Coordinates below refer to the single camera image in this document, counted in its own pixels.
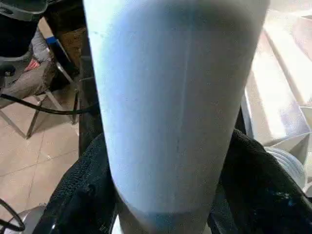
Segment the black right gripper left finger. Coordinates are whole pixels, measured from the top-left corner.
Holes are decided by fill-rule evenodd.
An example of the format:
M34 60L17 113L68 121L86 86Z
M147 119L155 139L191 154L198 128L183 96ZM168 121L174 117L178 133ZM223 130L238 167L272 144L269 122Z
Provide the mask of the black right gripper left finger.
M34 229L36 234L110 234L116 193L104 134L67 170Z

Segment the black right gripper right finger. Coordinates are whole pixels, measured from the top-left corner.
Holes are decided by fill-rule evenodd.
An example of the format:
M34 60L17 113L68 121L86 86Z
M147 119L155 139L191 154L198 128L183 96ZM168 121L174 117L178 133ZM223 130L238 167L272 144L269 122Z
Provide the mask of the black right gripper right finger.
M312 203L259 142L235 129L209 226L214 234L310 234Z

